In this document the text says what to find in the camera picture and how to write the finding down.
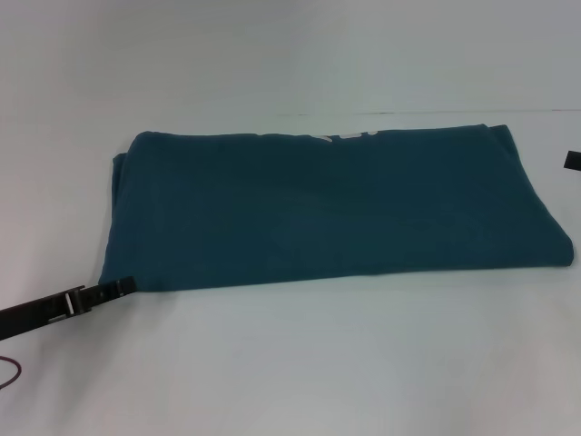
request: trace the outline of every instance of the white background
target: white background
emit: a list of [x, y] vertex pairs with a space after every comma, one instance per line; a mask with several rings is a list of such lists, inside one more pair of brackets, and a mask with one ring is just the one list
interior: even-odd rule
[[[508, 124], [581, 240], [574, 0], [4, 0], [0, 308], [96, 282], [143, 130]], [[138, 294], [0, 343], [12, 435], [577, 435], [581, 269]], [[6, 378], [12, 369], [0, 363]]]

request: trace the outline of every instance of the teal towel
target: teal towel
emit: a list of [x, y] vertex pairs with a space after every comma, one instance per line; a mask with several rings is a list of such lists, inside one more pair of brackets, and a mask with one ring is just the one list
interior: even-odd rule
[[567, 266], [506, 126], [357, 137], [139, 134], [114, 159], [100, 282], [174, 291]]

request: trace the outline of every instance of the folded teal fabric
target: folded teal fabric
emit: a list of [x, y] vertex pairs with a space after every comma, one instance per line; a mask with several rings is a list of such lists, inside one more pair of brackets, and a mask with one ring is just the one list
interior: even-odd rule
[[100, 282], [142, 291], [573, 261], [504, 125], [147, 132], [113, 163]]

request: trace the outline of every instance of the black clamp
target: black clamp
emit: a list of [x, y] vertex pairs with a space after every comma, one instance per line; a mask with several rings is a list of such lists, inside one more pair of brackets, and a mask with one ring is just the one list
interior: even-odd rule
[[137, 291], [133, 277], [99, 284], [91, 288], [79, 286], [33, 302], [0, 311], [0, 341], [30, 332], [53, 322], [91, 311], [94, 306], [116, 300]]
[[567, 153], [564, 166], [569, 170], [581, 171], [581, 153], [580, 152]]

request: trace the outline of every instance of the red wire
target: red wire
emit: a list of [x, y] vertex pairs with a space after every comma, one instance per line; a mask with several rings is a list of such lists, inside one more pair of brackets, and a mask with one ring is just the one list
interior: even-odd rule
[[14, 383], [16, 381], [16, 379], [18, 377], [20, 377], [20, 374], [22, 374], [22, 366], [20, 366], [20, 363], [18, 363], [14, 359], [10, 359], [9, 357], [0, 356], [0, 361], [12, 363], [16, 367], [16, 369], [18, 370], [16, 372], [16, 375], [12, 379], [7, 381], [6, 383], [0, 384], [0, 390], [1, 390], [1, 389], [5, 388], [6, 386], [10, 386], [12, 383]]

